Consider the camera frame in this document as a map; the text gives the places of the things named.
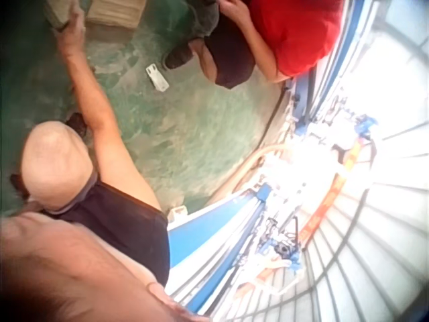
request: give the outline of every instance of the black shoe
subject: black shoe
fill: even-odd
[[[80,138],[83,139],[85,137],[88,126],[86,125],[81,113],[73,113],[66,121],[66,125],[70,126],[80,136]]]
[[[173,50],[164,58],[162,62],[165,69],[176,69],[189,62],[194,55],[189,48],[188,43],[181,44],[173,48]]]

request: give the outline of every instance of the concrete floor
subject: concrete floor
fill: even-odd
[[[42,121],[64,121],[77,108],[42,1],[26,2],[13,10],[8,28],[2,29],[4,215],[20,204],[9,175],[19,168],[29,130]],[[162,207],[167,210],[184,203],[190,212],[201,208],[253,151],[280,94],[258,70],[232,91],[216,87],[204,78],[197,60],[164,71],[170,88],[157,92],[145,67],[155,62],[159,68],[162,56],[186,39],[191,27],[192,14],[183,2],[148,0],[130,43],[88,42],[86,46],[89,62],[112,102],[123,140]]]

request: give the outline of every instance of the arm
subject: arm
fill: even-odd
[[[266,79],[278,83],[289,78],[278,70],[277,60],[271,48],[267,45],[261,34],[256,30],[251,20],[249,8],[241,0],[220,0],[221,12],[233,20],[249,44],[255,57],[256,65]]]
[[[86,61],[84,32],[83,10],[78,1],[73,1],[68,26],[56,37],[74,85],[78,106],[93,133],[101,180],[160,209],[155,193],[136,169],[123,143],[111,104]]]

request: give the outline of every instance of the black shorts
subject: black shorts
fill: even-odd
[[[168,221],[164,214],[101,182],[93,174],[82,191],[54,219],[79,223],[123,254],[145,266],[166,285],[170,273]]]
[[[255,58],[243,33],[232,20],[221,14],[218,26],[204,41],[217,67],[217,85],[232,89],[250,78]]]

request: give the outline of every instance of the man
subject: man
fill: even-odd
[[[170,270],[167,221],[87,64],[77,0],[57,41],[93,133],[99,172],[67,125],[45,122],[29,134],[21,175],[43,214],[24,211],[2,222],[2,318],[208,321],[164,292]]]
[[[340,33],[343,0],[218,2],[222,15],[213,33],[175,47],[164,60],[167,69],[197,55],[204,75],[228,89],[249,79],[255,64],[276,83],[313,67]]]

